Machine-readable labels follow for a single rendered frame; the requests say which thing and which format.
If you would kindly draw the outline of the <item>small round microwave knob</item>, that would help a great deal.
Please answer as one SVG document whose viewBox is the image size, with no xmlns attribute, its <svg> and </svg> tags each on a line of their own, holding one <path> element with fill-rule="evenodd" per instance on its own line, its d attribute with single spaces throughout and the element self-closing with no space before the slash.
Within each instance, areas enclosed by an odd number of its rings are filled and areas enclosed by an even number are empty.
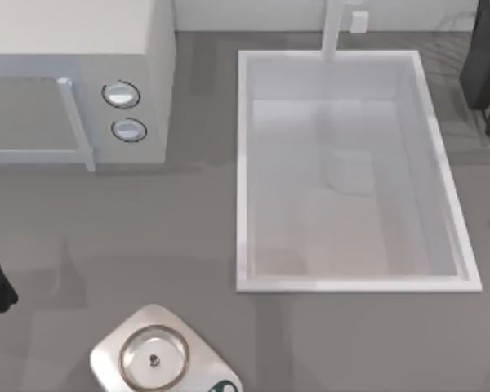
<svg viewBox="0 0 490 392">
<path fill-rule="evenodd" d="M 111 133 L 121 142 L 139 143 L 148 135 L 143 122 L 136 118 L 123 118 L 111 124 Z"/>
</svg>

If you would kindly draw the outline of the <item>large round microwave knob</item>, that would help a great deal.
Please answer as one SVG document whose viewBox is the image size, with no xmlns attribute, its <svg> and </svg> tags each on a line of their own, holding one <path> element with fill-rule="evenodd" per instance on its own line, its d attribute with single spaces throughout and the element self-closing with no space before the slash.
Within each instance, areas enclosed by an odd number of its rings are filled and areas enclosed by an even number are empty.
<svg viewBox="0 0 490 392">
<path fill-rule="evenodd" d="M 138 88 L 123 80 L 106 84 L 101 88 L 104 101 L 117 109 L 130 109 L 140 103 L 141 93 Z"/>
</svg>

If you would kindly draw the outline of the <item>microwave glass door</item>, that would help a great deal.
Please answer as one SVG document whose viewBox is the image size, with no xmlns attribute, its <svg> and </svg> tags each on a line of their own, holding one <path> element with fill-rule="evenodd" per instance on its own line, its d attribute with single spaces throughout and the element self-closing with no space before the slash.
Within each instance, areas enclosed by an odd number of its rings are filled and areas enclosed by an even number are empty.
<svg viewBox="0 0 490 392">
<path fill-rule="evenodd" d="M 84 164 L 55 77 L 0 77 L 0 164 Z"/>
</svg>

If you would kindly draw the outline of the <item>pale microwave oven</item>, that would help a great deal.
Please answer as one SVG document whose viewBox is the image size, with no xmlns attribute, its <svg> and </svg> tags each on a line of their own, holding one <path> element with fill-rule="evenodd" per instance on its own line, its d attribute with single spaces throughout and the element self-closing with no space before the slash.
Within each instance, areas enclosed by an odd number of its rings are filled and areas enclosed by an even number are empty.
<svg viewBox="0 0 490 392">
<path fill-rule="evenodd" d="M 67 77 L 73 82 L 96 167 L 161 164 L 176 65 L 172 0 L 0 0 L 0 77 Z M 101 88 L 134 84 L 140 103 L 108 105 Z M 111 124 L 136 118 L 148 135 L 124 143 Z"/>
</svg>

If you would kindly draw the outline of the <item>tall white tap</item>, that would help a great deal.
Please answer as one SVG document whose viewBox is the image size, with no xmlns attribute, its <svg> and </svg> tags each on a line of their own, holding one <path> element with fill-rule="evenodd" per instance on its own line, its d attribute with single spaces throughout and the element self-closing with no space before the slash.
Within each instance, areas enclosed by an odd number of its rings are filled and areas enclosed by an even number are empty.
<svg viewBox="0 0 490 392">
<path fill-rule="evenodd" d="M 345 5 L 362 6 L 364 3 L 365 0 L 325 0 L 325 16 L 320 51 L 324 61 L 332 62 L 335 58 Z"/>
</svg>

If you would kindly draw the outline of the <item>round steel scale plate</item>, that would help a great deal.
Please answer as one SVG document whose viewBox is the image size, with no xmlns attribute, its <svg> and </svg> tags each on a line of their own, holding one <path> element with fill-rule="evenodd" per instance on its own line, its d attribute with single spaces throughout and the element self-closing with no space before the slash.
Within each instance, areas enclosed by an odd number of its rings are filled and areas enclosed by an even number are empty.
<svg viewBox="0 0 490 392">
<path fill-rule="evenodd" d="M 135 392 L 164 392 L 180 383 L 189 361 L 189 343 L 179 331 L 151 324 L 137 329 L 124 341 L 118 370 Z"/>
</svg>

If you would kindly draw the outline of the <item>white tap lever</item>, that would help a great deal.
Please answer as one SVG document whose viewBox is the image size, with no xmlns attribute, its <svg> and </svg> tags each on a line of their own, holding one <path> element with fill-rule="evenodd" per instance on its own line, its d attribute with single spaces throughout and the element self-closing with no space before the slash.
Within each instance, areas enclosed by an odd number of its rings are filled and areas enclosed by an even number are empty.
<svg viewBox="0 0 490 392">
<path fill-rule="evenodd" d="M 368 11 L 353 11 L 351 14 L 350 33 L 366 33 L 368 31 L 368 24 Z"/>
</svg>

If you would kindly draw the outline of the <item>white sink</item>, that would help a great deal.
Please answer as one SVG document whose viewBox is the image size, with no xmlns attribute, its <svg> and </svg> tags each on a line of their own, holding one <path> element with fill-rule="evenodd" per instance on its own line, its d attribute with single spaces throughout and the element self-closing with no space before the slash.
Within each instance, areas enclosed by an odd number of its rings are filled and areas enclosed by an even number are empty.
<svg viewBox="0 0 490 392">
<path fill-rule="evenodd" d="M 417 51 L 239 52 L 236 289 L 482 291 Z"/>
</svg>

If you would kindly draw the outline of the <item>white kitchen scale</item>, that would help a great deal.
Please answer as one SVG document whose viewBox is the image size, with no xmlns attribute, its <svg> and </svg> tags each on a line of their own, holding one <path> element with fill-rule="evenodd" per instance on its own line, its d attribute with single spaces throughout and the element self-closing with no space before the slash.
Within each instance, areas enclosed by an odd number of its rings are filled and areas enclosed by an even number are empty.
<svg viewBox="0 0 490 392">
<path fill-rule="evenodd" d="M 104 392 L 135 392 L 120 376 L 119 351 L 133 332 L 151 324 L 175 328 L 190 348 L 187 373 L 178 385 L 164 392 L 245 392 L 232 367 L 185 320 L 157 304 L 139 308 L 91 350 L 91 372 Z"/>
</svg>

